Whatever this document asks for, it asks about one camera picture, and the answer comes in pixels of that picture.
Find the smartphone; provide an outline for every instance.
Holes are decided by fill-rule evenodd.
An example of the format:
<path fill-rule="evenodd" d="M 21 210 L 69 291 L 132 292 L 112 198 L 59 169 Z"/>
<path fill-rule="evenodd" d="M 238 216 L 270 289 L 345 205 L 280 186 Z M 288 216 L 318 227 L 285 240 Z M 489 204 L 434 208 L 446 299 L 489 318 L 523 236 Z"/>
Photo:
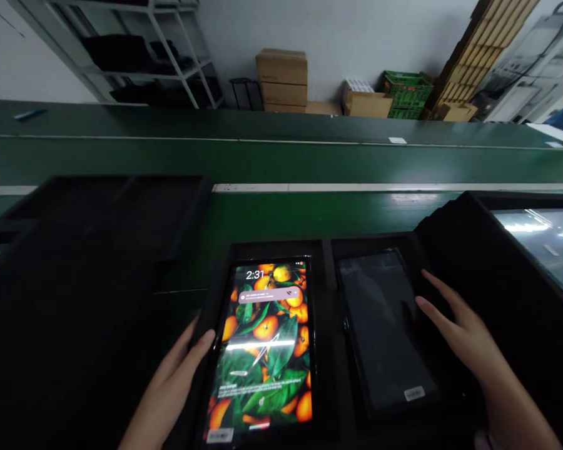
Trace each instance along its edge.
<path fill-rule="evenodd" d="M 337 261 L 347 330 L 370 417 L 437 400 L 411 333 L 415 293 L 396 248 Z"/>
<path fill-rule="evenodd" d="M 207 447 L 287 436 L 312 421 L 311 282 L 308 256 L 232 266 L 203 425 Z"/>

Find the finger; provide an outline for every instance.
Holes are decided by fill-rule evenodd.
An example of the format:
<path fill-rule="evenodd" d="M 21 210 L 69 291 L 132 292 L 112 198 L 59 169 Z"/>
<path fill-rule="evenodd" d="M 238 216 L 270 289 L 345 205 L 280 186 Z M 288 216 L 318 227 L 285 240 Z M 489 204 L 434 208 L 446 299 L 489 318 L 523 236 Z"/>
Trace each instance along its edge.
<path fill-rule="evenodd" d="M 158 369 L 153 376 L 153 382 L 162 384 L 165 382 L 180 366 L 183 359 L 188 354 L 188 344 L 190 343 L 190 339 L 194 334 L 194 330 L 196 329 L 196 323 L 198 322 L 198 317 L 195 317 L 192 322 L 186 327 L 186 329 L 181 333 L 181 336 L 177 339 L 174 343 L 171 350 L 165 355 L 161 364 L 158 366 Z"/>
<path fill-rule="evenodd" d="M 424 314 L 436 325 L 436 328 L 444 336 L 444 339 L 448 341 L 459 326 L 449 321 L 433 304 L 429 303 L 423 297 L 417 296 L 415 297 L 415 301 Z"/>
<path fill-rule="evenodd" d="M 427 281 L 432 283 L 432 285 L 436 289 L 438 289 L 438 292 L 449 303 L 450 308 L 452 309 L 452 312 L 455 313 L 455 316 L 459 315 L 460 310 L 463 310 L 465 308 L 469 308 L 467 303 L 465 303 L 465 301 L 461 298 L 461 296 L 459 294 L 457 294 L 457 292 L 454 289 L 452 289 L 452 287 L 450 287 L 448 284 L 444 283 L 441 279 L 439 279 L 438 277 L 435 277 L 434 275 L 430 274 L 425 269 L 421 270 L 421 275 L 423 275 L 424 278 Z"/>
<path fill-rule="evenodd" d="M 200 361 L 208 353 L 215 338 L 215 330 L 208 330 L 200 340 L 190 349 L 179 368 L 171 377 L 172 389 L 177 395 L 187 395 L 190 390 L 192 378 Z"/>

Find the green plastic crate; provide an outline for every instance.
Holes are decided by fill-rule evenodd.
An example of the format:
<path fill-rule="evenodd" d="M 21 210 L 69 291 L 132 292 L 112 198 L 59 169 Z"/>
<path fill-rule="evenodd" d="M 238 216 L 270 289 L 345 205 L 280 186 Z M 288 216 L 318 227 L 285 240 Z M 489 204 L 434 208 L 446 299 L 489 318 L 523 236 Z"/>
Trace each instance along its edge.
<path fill-rule="evenodd" d="M 382 92 L 394 97 L 396 108 L 422 108 L 434 86 L 420 74 L 385 71 Z"/>
<path fill-rule="evenodd" d="M 389 119 L 414 119 L 417 120 L 423 111 L 422 107 L 416 108 L 395 108 L 392 107 L 388 113 Z"/>

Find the wooden pallet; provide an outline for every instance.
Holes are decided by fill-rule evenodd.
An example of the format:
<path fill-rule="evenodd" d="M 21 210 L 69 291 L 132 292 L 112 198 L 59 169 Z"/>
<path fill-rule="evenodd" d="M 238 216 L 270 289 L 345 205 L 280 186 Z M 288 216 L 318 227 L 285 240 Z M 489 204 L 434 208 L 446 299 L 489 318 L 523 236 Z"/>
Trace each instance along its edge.
<path fill-rule="evenodd" d="M 471 99 L 538 2 L 480 0 L 477 3 L 469 27 L 453 50 L 425 104 L 432 116 L 444 102 Z"/>

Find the fingernail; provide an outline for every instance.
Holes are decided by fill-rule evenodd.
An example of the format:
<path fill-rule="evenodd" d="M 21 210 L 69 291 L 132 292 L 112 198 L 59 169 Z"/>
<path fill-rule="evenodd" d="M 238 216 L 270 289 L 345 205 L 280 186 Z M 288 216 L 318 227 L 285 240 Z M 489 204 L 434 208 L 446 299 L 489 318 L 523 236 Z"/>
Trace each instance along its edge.
<path fill-rule="evenodd" d="M 206 333 L 204 333 L 204 335 L 200 338 L 200 344 L 210 345 L 211 342 L 213 342 L 214 338 L 215 338 L 215 330 L 210 329 Z"/>
<path fill-rule="evenodd" d="M 427 304 L 428 301 L 426 299 L 424 299 L 421 296 L 417 296 L 415 297 L 415 301 L 417 302 L 417 304 L 419 305 L 419 307 L 422 307 L 424 304 Z"/>

